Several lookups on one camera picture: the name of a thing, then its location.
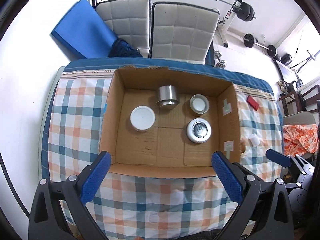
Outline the short barbell on floor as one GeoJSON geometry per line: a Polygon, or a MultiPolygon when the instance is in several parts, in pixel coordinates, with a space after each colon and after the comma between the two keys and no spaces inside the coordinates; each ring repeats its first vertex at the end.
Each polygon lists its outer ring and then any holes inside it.
{"type": "Polygon", "coordinates": [[[252,34],[246,34],[243,37],[243,43],[247,48],[253,48],[254,46],[259,46],[260,48],[267,50],[267,54],[270,57],[277,56],[277,49],[274,45],[272,45],[272,44],[270,44],[268,46],[262,45],[257,42],[257,39],[252,34]]]}

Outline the white barbell rack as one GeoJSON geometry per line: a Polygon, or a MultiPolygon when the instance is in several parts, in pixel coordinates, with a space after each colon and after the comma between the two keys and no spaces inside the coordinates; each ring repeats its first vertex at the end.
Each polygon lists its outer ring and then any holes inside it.
{"type": "Polygon", "coordinates": [[[231,7],[231,9],[227,11],[225,17],[217,25],[217,33],[219,34],[222,40],[223,46],[225,48],[228,47],[228,42],[226,40],[226,33],[233,19],[235,18],[236,12],[237,12],[237,9],[235,8],[235,6],[240,7],[241,3],[242,3],[242,0],[235,0],[233,3],[234,7],[231,7]]]}

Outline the dark wooden chair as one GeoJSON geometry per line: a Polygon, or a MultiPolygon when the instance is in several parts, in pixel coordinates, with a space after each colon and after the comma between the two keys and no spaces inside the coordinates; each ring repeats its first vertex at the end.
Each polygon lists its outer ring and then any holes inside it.
{"type": "Polygon", "coordinates": [[[304,93],[291,89],[286,94],[282,93],[279,98],[279,101],[282,103],[285,116],[302,111],[316,113],[316,104],[318,100],[319,85],[314,85],[304,93]]]}

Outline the red rectangular case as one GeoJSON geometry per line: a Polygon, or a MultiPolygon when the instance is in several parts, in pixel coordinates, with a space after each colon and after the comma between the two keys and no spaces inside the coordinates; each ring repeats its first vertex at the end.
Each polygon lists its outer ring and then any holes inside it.
{"type": "Polygon", "coordinates": [[[255,101],[255,99],[253,97],[251,97],[250,95],[247,97],[246,101],[255,111],[257,111],[259,109],[259,103],[257,101],[255,101]]]}

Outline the white round jar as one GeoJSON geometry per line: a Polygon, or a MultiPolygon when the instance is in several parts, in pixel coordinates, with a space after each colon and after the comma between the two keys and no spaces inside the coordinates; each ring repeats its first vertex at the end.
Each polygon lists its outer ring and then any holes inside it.
{"type": "Polygon", "coordinates": [[[140,132],[150,129],[156,121],[154,111],[148,106],[138,106],[130,114],[133,128],[140,132]]]}

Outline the grey cushioned chair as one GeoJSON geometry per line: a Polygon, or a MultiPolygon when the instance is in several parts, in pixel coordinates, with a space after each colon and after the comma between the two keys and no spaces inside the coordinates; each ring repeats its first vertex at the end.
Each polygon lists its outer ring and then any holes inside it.
{"type": "Polygon", "coordinates": [[[204,64],[220,11],[180,2],[155,2],[150,57],[204,64]]]}
{"type": "Polygon", "coordinates": [[[109,0],[98,3],[95,10],[119,38],[149,57],[151,0],[109,0]]]}

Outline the blue folded mat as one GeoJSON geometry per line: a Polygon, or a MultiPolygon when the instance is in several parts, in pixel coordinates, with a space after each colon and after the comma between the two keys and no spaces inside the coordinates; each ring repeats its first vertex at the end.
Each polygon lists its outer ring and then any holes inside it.
{"type": "Polygon", "coordinates": [[[88,0],[79,0],[51,32],[81,59],[108,57],[117,35],[104,23],[88,0]]]}

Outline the plaid checkered tablecloth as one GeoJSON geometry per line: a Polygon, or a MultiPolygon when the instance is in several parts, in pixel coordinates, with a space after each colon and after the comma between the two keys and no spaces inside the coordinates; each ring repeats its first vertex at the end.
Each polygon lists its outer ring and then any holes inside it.
{"type": "Polygon", "coordinates": [[[41,177],[79,174],[101,151],[111,168],[87,204],[111,239],[177,238],[223,227],[231,202],[211,165],[221,151],[266,181],[282,117],[262,79],[202,64],[85,59],[61,68],[47,101],[41,177]]]}

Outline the orange white cloth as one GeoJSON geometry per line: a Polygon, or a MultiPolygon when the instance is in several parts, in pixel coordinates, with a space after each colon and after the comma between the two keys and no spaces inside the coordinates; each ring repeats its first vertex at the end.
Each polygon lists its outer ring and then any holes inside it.
{"type": "Polygon", "coordinates": [[[284,125],[284,154],[288,156],[316,154],[319,147],[317,125],[284,125]]]}

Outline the small white cylinder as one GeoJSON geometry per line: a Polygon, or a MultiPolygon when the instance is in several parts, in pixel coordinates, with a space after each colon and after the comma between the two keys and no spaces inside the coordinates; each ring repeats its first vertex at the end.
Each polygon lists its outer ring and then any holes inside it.
{"type": "Polygon", "coordinates": [[[256,134],[250,135],[248,139],[253,147],[260,145],[260,138],[256,134]]]}

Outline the gold rimmed white jar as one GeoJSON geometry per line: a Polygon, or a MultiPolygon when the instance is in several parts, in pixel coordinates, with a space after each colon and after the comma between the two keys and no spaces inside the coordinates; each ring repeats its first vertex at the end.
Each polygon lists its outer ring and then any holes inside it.
{"type": "Polygon", "coordinates": [[[195,94],[190,98],[189,105],[191,110],[202,115],[207,113],[210,107],[209,100],[202,94],[195,94]]]}

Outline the silver metal tin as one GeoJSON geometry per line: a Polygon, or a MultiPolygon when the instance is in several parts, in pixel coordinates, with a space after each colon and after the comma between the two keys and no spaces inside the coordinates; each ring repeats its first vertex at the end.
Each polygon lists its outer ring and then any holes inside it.
{"type": "Polygon", "coordinates": [[[177,88],[172,85],[161,86],[157,89],[156,105],[162,109],[173,109],[180,104],[177,88]]]}

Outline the dark blue bag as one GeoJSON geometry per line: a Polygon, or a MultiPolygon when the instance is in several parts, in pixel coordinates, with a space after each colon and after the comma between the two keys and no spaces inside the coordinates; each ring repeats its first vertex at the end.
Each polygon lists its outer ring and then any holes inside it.
{"type": "Polygon", "coordinates": [[[117,38],[112,44],[108,57],[143,57],[138,49],[133,48],[122,38],[117,38]]]}

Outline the right grey cushioned chair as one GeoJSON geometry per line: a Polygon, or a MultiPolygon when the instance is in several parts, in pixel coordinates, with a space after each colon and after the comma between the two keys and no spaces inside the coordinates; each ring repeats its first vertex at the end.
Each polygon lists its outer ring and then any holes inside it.
{"type": "Polygon", "coordinates": [[[150,57],[204,64],[220,11],[180,2],[155,2],[150,57]]]}

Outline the open cardboard box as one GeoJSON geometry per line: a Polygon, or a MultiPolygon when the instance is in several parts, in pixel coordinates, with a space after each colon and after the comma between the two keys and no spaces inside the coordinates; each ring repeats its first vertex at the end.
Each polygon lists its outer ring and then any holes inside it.
{"type": "Polygon", "coordinates": [[[234,85],[204,74],[170,70],[167,67],[127,66],[114,72],[103,117],[100,151],[111,155],[110,172],[145,178],[203,178],[215,175],[212,154],[221,151],[229,161],[240,160],[241,132],[234,85]],[[180,104],[173,109],[156,105],[157,89],[177,88],[180,104]],[[207,142],[196,144],[186,135],[186,126],[196,118],[190,98],[202,94],[209,110],[202,115],[212,128],[207,142]],[[130,122],[138,106],[150,107],[154,125],[137,131],[130,122]]]}

